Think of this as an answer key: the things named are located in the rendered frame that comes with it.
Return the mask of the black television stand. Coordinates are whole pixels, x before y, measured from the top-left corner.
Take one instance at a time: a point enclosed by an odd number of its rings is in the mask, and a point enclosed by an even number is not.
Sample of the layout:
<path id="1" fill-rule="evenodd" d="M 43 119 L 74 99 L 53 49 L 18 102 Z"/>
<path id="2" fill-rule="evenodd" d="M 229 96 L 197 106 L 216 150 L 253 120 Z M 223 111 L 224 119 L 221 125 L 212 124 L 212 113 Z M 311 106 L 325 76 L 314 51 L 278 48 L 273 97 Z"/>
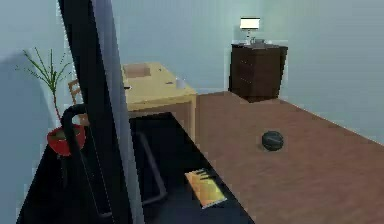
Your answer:
<path id="1" fill-rule="evenodd" d="M 145 224 L 255 224 L 207 159 L 167 112 L 130 120 Z M 203 208 L 185 174 L 207 172 L 226 200 Z M 80 192 L 65 188 L 54 151 L 44 151 L 16 224 L 118 224 L 86 221 Z"/>

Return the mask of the black flat television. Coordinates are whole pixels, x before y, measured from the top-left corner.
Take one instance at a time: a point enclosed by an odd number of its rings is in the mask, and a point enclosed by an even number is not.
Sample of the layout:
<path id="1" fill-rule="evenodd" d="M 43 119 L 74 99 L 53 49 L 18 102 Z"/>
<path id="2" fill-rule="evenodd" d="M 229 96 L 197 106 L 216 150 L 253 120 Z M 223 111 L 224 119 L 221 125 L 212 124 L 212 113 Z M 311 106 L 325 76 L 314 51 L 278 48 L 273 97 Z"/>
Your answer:
<path id="1" fill-rule="evenodd" d="M 110 216 L 118 224 L 145 224 L 111 0 L 58 2 Z M 77 173 L 84 219 L 95 220 L 100 215 L 89 173 L 81 181 Z"/>

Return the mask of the light wooden desk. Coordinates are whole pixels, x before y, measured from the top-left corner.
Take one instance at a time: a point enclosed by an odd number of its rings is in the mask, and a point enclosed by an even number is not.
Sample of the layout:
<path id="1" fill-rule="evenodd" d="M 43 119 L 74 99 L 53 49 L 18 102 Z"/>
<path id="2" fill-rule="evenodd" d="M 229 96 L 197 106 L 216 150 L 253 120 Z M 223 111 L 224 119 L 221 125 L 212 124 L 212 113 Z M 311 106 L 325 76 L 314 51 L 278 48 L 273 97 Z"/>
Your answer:
<path id="1" fill-rule="evenodd" d="M 121 66 L 127 108 L 129 112 L 163 107 L 178 103 L 190 103 L 189 135 L 196 135 L 197 92 L 186 82 L 184 89 L 176 88 L 176 76 L 159 62 L 145 62 L 150 68 L 150 76 L 126 78 Z"/>

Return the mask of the brown cardboard box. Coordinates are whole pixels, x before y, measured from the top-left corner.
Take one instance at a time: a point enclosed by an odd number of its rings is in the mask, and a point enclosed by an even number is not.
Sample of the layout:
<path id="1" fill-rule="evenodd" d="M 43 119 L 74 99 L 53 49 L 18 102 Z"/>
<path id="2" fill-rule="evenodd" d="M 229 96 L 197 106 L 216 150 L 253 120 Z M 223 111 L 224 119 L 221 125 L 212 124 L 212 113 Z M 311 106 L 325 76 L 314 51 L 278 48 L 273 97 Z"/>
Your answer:
<path id="1" fill-rule="evenodd" d="M 126 78 L 140 78 L 150 76 L 150 68 L 145 63 L 125 64 L 122 66 Z"/>

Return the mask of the dark brown chest of drawers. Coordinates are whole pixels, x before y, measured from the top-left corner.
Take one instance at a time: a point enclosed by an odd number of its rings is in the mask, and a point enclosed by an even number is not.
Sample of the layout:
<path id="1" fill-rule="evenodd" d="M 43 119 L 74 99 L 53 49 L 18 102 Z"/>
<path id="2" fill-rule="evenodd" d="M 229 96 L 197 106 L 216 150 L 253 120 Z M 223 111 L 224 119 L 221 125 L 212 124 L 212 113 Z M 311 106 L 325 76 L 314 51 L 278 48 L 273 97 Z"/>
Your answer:
<path id="1" fill-rule="evenodd" d="M 253 103 L 280 93 L 288 47 L 275 44 L 233 44 L 228 90 Z"/>

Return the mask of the orange yellow book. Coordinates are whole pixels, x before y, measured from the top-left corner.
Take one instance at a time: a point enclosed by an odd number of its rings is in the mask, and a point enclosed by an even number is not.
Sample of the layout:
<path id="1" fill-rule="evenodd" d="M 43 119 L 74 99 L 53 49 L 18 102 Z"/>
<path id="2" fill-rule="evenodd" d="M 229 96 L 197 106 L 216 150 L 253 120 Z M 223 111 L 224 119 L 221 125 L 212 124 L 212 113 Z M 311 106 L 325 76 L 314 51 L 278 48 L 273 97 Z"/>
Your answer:
<path id="1" fill-rule="evenodd" d="M 206 209 L 227 200 L 219 185 L 215 182 L 214 176 L 207 169 L 199 169 L 185 173 L 202 209 Z"/>

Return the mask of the dark basketball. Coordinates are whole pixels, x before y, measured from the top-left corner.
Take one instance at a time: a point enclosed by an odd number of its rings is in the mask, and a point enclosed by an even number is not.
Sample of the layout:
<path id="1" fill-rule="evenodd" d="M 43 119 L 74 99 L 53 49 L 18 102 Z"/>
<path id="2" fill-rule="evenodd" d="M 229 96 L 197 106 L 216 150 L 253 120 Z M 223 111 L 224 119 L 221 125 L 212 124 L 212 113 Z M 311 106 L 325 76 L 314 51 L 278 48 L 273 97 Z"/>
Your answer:
<path id="1" fill-rule="evenodd" d="M 278 151 L 284 145 L 284 138 L 278 131 L 267 131 L 262 135 L 262 145 L 268 151 Z"/>

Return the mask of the white shaded table lamp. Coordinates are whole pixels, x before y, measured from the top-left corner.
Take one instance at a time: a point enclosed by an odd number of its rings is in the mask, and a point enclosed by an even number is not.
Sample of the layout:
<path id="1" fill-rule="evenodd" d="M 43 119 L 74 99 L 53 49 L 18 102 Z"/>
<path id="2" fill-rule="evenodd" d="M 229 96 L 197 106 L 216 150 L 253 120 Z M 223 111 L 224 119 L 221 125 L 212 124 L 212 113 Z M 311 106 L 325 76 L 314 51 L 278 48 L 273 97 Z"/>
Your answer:
<path id="1" fill-rule="evenodd" d="M 247 31 L 246 44 L 251 44 L 251 31 L 257 30 L 260 27 L 260 19 L 258 17 L 242 17 L 240 19 L 240 28 Z"/>

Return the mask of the wooden slatted chair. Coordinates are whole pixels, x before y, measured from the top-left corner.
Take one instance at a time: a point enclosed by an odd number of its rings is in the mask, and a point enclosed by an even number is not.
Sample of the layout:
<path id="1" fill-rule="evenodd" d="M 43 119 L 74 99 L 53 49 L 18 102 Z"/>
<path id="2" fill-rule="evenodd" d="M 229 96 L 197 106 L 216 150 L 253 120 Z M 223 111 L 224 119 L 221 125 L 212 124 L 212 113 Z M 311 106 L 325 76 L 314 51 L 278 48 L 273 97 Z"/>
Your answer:
<path id="1" fill-rule="evenodd" d="M 68 83 L 68 88 L 69 88 L 69 92 L 70 92 L 70 95 L 72 98 L 72 102 L 74 104 L 77 104 L 78 100 L 82 97 L 82 93 L 81 93 L 81 89 L 80 89 L 78 80 L 75 79 L 75 80 L 70 81 Z M 88 117 L 86 114 L 80 114 L 78 116 L 78 118 L 79 118 L 79 123 L 81 125 L 83 125 L 83 126 L 89 125 Z"/>

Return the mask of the green plant in red pot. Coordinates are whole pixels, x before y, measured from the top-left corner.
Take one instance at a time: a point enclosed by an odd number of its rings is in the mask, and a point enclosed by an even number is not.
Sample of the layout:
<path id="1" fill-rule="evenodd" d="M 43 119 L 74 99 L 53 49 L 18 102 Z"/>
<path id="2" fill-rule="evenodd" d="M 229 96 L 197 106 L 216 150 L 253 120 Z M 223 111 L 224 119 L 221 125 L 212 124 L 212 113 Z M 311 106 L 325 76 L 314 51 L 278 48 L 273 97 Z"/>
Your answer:
<path id="1" fill-rule="evenodd" d="M 53 63 L 53 50 L 50 50 L 49 52 L 48 65 L 44 64 L 39 50 L 34 48 L 34 51 L 38 57 L 38 60 L 34 60 L 26 50 L 23 51 L 23 55 L 34 67 L 34 69 L 25 67 L 24 70 L 46 84 L 52 94 L 56 118 L 61 120 L 62 116 L 57 105 L 57 86 L 58 83 L 64 79 L 64 72 L 69 66 L 69 63 L 63 63 L 63 61 L 60 61 L 62 68 L 57 71 L 54 68 Z M 64 129 L 61 124 L 59 124 L 55 129 L 51 130 L 47 134 L 47 142 L 49 147 L 57 154 L 58 157 L 69 157 L 71 155 Z"/>

